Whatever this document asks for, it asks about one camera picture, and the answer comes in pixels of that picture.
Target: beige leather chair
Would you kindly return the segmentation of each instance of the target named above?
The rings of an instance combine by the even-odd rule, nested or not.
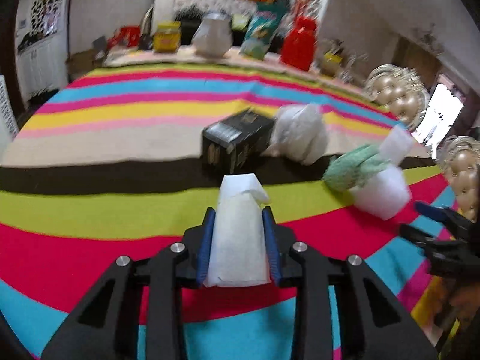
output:
[[[437,163],[450,183],[462,214],[475,221],[479,204],[480,142],[471,137],[449,137]]]
[[[372,71],[366,82],[364,94],[368,98],[388,107],[409,131],[419,126],[430,95],[415,69],[384,64]]]

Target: white tissue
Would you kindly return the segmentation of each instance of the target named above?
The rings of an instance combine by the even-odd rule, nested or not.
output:
[[[206,287],[270,282],[262,210],[268,195],[254,174],[224,176],[218,196]]]
[[[275,115],[269,154],[311,165],[325,154],[328,135],[322,114],[313,104],[286,105]]]
[[[355,207],[384,221],[397,215],[412,198],[402,170],[393,165],[373,176],[363,188],[354,187],[350,192]]]
[[[414,143],[412,135],[401,125],[397,124],[380,144],[378,152],[381,157],[392,161],[394,165],[400,165],[409,154]]]

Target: black box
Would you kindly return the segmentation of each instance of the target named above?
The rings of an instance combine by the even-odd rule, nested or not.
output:
[[[273,119],[246,110],[206,127],[202,132],[202,160],[227,175],[270,144]]]

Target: ceiling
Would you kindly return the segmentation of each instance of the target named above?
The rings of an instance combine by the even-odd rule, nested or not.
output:
[[[480,31],[460,0],[365,0],[390,28],[413,39],[413,29],[428,30],[444,46],[439,58],[453,73],[480,92]]]

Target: colorful tablecloth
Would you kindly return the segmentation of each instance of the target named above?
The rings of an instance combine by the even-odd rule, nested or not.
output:
[[[427,324],[431,277],[419,250],[398,238],[397,228],[410,223],[441,238],[447,232],[418,217],[411,204],[384,222],[321,181],[332,155],[380,142],[397,123],[392,114],[286,75],[155,64],[98,69],[75,81],[38,110],[3,158],[0,310],[26,348],[39,357],[67,313],[119,255],[150,257],[200,224],[208,206],[215,207],[221,177],[202,171],[202,128],[247,107],[273,115],[292,103],[319,105],[330,144],[311,167],[279,158],[257,164],[277,222],[327,256],[366,259],[418,323]],[[402,168],[413,200],[455,205],[430,160],[407,158]],[[289,359],[294,296],[273,285],[184,291],[189,359]],[[331,305],[339,358],[333,292]],[[141,325],[140,359],[144,346]]]

